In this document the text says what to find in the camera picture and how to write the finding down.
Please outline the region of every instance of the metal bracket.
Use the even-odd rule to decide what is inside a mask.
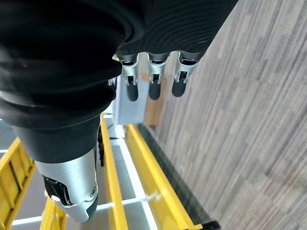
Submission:
[[[178,59],[175,69],[175,82],[178,83],[180,79],[180,74],[185,72],[186,74],[183,83],[186,84],[190,79],[190,76],[195,67],[197,66],[197,64],[198,64],[197,60],[184,58],[182,54],[178,52]]]
[[[148,60],[148,64],[149,64],[149,81],[151,84],[154,83],[154,74],[159,75],[158,78],[158,84],[161,84],[162,82],[162,78],[163,78],[163,74],[164,74],[164,69],[165,69],[165,65],[167,62],[166,60],[159,60],[159,59],[151,59],[150,55],[147,53],[147,60]]]
[[[126,62],[124,60],[121,60],[120,62],[122,64],[122,76],[125,78],[126,85],[129,86],[131,82],[133,82],[133,85],[137,85],[139,55],[137,55],[134,62]]]

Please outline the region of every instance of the robotic hand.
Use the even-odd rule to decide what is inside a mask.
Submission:
[[[122,76],[137,92],[147,52],[150,92],[160,95],[167,57],[179,51],[179,97],[237,0],[9,0],[0,3],[0,117],[36,161],[48,195],[85,222],[97,206],[99,114]],[[116,53],[120,62],[112,60]]]

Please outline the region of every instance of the yellow ladder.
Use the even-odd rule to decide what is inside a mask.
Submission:
[[[158,162],[134,125],[126,127],[125,143],[133,164],[144,187],[150,210],[159,230],[200,230],[181,204],[175,191],[164,175]],[[105,190],[109,226],[112,230],[128,230],[122,204],[117,170],[104,115],[101,115],[101,134],[104,145]],[[29,158],[17,138],[8,152],[0,159],[0,230],[9,230],[22,203],[25,192],[35,171],[34,161]],[[41,217],[40,230],[65,230],[67,215],[48,198]]]
[[[35,165],[17,138],[0,160],[0,230],[11,228]]]

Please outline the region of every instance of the yellow metal frame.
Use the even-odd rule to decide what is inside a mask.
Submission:
[[[9,230],[35,171],[17,138],[0,159],[0,230]]]
[[[200,230],[194,225],[167,177],[135,125],[127,126],[126,142],[160,230]]]
[[[66,218],[66,213],[48,197],[39,229],[65,230]]]
[[[111,148],[110,137],[106,125],[106,120],[101,115],[101,135],[104,145],[105,159],[105,184],[106,198],[108,202],[112,202],[113,207],[108,211],[110,229],[128,230],[127,219],[124,207],[121,203],[122,196],[120,193],[118,176],[115,168],[113,152]]]

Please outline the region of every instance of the gray carpet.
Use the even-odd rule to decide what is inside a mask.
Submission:
[[[224,230],[307,229],[306,39],[307,0],[240,0],[180,99],[169,59],[149,130]]]

